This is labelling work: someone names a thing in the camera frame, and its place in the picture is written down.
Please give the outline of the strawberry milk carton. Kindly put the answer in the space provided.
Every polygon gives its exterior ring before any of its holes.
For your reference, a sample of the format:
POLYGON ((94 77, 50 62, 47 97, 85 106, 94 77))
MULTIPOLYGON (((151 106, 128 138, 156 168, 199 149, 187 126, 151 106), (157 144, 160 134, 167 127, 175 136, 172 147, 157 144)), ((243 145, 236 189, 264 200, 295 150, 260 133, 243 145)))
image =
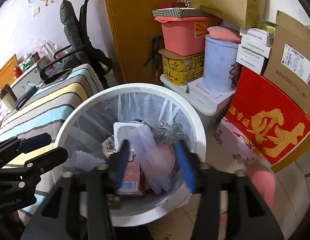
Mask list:
POLYGON ((137 161, 129 161, 117 194, 120 196, 142 196, 143 175, 137 161))

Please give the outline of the pink floral box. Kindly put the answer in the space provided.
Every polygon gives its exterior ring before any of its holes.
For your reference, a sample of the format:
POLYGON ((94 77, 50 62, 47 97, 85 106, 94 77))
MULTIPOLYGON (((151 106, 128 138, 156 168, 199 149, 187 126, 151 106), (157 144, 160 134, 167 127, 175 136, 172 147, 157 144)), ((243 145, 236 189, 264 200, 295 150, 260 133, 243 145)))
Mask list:
POLYGON ((256 146, 225 117, 218 124, 214 137, 242 168, 248 168, 263 156, 256 146))

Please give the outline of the brown cardboard box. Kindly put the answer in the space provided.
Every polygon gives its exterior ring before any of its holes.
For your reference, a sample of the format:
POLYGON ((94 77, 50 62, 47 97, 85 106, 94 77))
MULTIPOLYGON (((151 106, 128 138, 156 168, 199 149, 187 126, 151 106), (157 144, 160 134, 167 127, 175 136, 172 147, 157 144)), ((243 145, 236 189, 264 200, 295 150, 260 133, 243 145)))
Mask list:
POLYGON ((282 11, 277 11, 274 40, 264 77, 304 113, 310 111, 310 29, 282 11))

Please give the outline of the grey chair cushion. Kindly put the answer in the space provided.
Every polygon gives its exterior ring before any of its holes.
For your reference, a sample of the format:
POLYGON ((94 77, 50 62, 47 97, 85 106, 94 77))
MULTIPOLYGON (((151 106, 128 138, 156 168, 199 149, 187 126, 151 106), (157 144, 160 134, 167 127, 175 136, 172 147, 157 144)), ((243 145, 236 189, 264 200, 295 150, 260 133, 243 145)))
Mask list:
POLYGON ((70 1, 63 0, 60 5, 60 21, 64 25, 64 33, 71 45, 69 53, 83 46, 80 35, 80 23, 70 1))

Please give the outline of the wooden headboard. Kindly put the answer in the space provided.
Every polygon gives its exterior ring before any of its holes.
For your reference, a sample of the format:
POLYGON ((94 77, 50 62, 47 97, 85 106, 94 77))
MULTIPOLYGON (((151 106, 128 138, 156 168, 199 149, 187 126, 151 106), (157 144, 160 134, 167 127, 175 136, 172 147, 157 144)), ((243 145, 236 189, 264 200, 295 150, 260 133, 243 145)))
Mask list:
POLYGON ((0 69, 0 90, 5 85, 11 85, 14 82, 14 68, 18 66, 16 54, 14 54, 6 64, 0 69))

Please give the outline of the white bedside cabinet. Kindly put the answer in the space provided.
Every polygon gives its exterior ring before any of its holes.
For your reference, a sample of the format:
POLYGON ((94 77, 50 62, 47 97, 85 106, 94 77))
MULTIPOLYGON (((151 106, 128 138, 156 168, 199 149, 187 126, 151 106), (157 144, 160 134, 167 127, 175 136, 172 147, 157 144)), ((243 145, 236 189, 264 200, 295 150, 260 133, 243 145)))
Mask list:
POLYGON ((11 89, 17 98, 21 97, 26 92, 26 84, 31 83, 39 85, 43 83, 40 78, 41 63, 37 62, 30 68, 28 68, 23 74, 17 78, 11 85, 11 89))

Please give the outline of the white storage box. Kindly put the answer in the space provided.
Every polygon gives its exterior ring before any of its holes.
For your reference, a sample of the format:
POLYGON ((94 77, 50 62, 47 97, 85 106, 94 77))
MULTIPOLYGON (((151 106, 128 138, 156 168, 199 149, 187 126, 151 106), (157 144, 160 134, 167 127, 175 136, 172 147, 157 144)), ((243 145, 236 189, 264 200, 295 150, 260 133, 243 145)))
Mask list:
POLYGON ((160 76, 160 80, 166 88, 182 96, 194 107, 205 130, 210 129, 225 115, 235 93, 235 90, 225 93, 212 90, 204 85, 202 77, 185 86, 174 85, 164 74, 160 76))

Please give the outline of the light blue round bin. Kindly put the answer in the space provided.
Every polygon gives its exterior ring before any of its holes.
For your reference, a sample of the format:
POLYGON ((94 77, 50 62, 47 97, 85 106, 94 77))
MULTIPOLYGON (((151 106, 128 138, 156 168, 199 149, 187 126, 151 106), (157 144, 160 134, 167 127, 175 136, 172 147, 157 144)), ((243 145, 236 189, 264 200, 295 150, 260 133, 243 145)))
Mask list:
POLYGON ((241 65, 237 63, 238 44, 205 36, 203 83, 218 92, 236 89, 241 65))

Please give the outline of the striped flat box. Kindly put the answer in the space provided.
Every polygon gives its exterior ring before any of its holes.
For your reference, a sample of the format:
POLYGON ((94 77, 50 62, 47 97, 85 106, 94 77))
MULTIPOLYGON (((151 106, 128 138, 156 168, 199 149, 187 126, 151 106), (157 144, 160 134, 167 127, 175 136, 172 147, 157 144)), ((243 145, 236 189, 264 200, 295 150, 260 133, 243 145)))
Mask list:
POLYGON ((153 17, 210 17, 212 14, 196 8, 165 8, 152 11, 153 17))

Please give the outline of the pink stool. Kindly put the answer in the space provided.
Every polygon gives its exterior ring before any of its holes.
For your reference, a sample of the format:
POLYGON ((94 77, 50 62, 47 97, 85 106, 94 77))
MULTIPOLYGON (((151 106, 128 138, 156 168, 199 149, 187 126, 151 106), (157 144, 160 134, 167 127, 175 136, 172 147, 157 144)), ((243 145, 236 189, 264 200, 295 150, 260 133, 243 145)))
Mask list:
MULTIPOLYGON (((250 179, 251 183, 258 190, 263 200, 269 208, 273 205, 275 196, 275 178, 273 174, 266 170, 246 171, 245 175, 250 179)), ((220 224, 227 224, 227 210, 228 210, 228 193, 227 191, 220 191, 220 224)))

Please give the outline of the stack of white boxes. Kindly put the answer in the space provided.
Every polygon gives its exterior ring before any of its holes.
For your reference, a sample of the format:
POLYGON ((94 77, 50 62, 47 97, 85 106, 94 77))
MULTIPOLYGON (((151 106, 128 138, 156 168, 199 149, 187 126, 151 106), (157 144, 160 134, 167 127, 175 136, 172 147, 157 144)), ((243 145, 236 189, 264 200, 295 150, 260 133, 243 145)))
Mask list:
POLYGON ((261 75, 269 60, 274 32, 264 29, 240 28, 237 63, 261 75))

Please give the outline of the white round trash bin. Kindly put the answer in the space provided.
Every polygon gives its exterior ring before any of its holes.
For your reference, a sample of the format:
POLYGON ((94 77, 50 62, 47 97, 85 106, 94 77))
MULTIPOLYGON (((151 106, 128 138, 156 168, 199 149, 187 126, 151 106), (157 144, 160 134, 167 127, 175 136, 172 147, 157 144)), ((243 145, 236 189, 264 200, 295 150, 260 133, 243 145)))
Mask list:
MULTIPOLYGON (((106 89, 79 105, 60 129, 56 146, 69 154, 68 160, 54 168, 58 181, 62 173, 75 174, 106 160, 119 150, 129 133, 139 127, 156 132, 156 142, 169 144, 179 135, 186 137, 192 152, 205 157, 206 138, 203 123, 192 105, 173 90, 146 83, 132 83, 106 89)), ((125 196, 118 209, 111 211, 114 226, 138 226, 160 219, 184 205, 190 191, 177 165, 171 168, 170 191, 144 196, 125 196)))

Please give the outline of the clear plastic cup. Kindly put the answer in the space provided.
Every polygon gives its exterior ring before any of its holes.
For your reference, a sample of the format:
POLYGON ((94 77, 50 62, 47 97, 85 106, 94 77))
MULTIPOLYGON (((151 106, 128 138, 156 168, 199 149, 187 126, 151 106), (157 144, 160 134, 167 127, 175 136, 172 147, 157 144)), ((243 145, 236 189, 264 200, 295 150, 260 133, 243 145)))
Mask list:
POLYGON ((134 160, 140 164, 149 187, 155 194, 169 192, 176 160, 171 147, 157 144, 147 125, 132 129, 127 137, 134 160))

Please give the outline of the dark blue glasses case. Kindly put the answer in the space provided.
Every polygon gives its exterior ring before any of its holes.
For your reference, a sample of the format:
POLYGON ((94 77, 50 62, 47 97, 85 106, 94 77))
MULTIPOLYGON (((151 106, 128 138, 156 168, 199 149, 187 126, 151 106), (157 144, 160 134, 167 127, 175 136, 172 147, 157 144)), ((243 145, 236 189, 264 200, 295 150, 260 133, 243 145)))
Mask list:
POLYGON ((37 90, 36 86, 32 86, 24 95, 18 98, 15 102, 14 109, 16 111, 20 110, 21 107, 37 92, 37 90))

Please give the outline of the white foam fruit net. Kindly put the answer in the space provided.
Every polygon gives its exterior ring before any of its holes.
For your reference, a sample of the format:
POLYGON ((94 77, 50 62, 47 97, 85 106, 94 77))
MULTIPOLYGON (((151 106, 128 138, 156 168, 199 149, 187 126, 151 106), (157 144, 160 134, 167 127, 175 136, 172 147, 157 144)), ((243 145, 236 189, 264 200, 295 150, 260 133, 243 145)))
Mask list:
POLYGON ((98 158, 83 151, 74 151, 67 159, 65 167, 75 173, 90 172, 97 166, 107 163, 107 159, 98 158))

